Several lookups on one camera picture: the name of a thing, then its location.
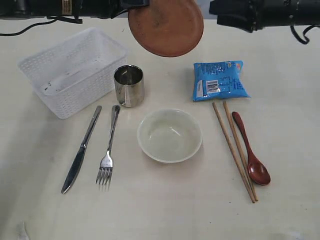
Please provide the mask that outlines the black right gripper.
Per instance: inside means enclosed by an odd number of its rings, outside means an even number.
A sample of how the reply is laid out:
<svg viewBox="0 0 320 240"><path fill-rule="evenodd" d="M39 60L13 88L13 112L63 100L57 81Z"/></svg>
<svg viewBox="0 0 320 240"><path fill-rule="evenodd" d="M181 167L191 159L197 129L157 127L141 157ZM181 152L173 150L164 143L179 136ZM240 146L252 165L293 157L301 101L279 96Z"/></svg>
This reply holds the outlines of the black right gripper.
<svg viewBox="0 0 320 240"><path fill-rule="evenodd" d="M217 16L217 24L253 33L262 30L264 0L212 0L209 13Z"/></svg>

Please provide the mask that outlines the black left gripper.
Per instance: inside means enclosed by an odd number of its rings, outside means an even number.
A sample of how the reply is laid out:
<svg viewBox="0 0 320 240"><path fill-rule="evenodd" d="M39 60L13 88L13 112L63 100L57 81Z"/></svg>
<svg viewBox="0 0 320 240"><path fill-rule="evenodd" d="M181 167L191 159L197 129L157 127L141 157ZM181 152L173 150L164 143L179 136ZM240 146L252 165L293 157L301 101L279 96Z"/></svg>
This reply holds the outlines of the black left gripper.
<svg viewBox="0 0 320 240"><path fill-rule="evenodd" d="M130 9L146 7L150 0L109 0L108 14L111 19L128 12Z"/></svg>

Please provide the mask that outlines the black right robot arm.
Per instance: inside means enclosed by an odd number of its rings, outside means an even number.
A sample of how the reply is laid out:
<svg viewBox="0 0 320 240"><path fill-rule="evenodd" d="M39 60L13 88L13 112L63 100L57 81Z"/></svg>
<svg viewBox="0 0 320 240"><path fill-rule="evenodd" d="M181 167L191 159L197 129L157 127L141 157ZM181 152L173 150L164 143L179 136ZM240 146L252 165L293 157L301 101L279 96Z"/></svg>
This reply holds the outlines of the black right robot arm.
<svg viewBox="0 0 320 240"><path fill-rule="evenodd" d="M250 0L243 29L251 33L265 27L307 26L319 23L318 0Z"/></svg>

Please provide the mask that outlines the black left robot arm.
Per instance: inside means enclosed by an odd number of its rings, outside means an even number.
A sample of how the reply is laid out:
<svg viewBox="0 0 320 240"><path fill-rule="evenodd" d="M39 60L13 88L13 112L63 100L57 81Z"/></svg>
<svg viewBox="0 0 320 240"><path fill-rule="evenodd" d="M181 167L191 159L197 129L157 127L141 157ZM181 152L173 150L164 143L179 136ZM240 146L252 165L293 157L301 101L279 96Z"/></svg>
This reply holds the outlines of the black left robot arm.
<svg viewBox="0 0 320 240"><path fill-rule="evenodd" d="M254 0L212 0L208 12L220 24L252 30L257 22ZM3 20L47 18L82 24L83 17L114 19L128 14L131 29L155 31L191 27L197 21L193 0L2 0L0 17Z"/></svg>

